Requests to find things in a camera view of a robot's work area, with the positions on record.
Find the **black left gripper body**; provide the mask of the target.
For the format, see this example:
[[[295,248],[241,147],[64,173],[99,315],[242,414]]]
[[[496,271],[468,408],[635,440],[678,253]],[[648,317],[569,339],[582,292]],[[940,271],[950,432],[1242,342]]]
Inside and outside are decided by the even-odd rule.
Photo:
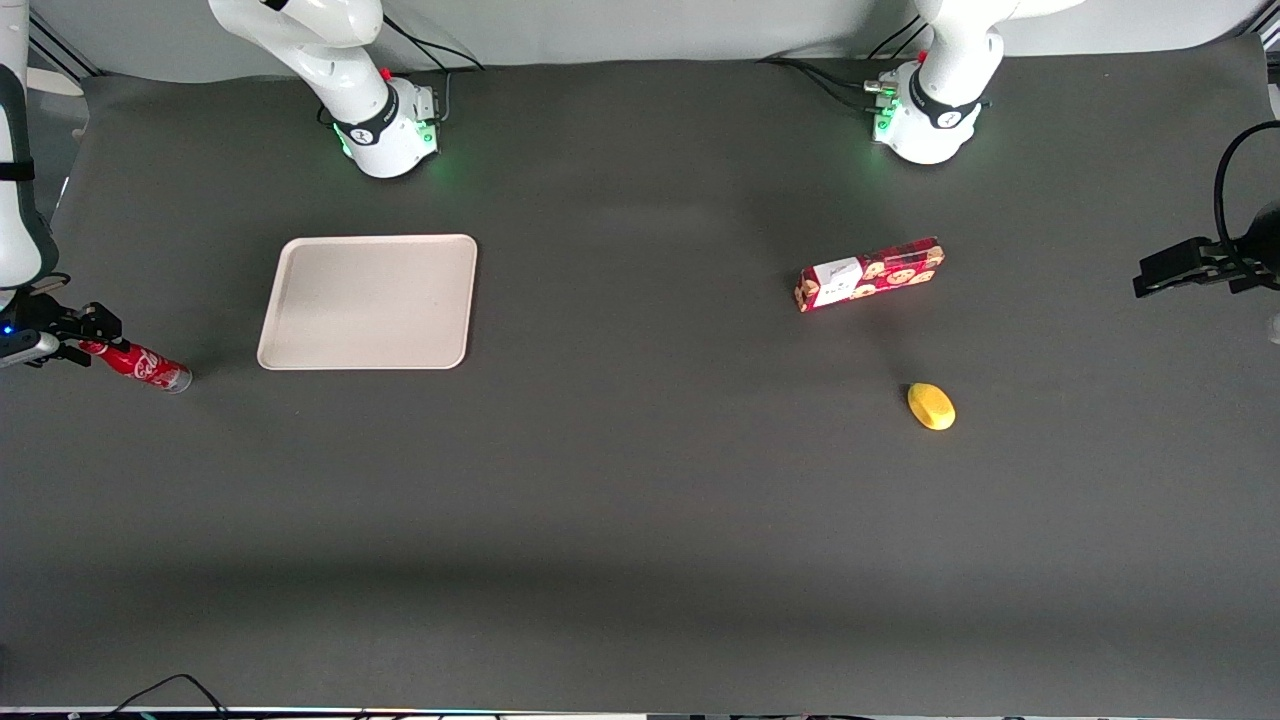
[[[1217,282],[1226,282],[1231,293],[1266,288],[1279,291],[1279,202],[1262,208],[1247,232],[1233,238],[1222,200],[1215,201],[1215,228],[1219,245],[1228,256]]]

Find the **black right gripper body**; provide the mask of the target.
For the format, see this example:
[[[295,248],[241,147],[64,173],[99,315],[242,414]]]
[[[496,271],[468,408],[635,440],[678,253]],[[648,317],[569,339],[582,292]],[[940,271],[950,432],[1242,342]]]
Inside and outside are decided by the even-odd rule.
[[[50,332],[70,310],[49,293],[18,290],[1,310],[3,338],[13,338],[26,331]]]

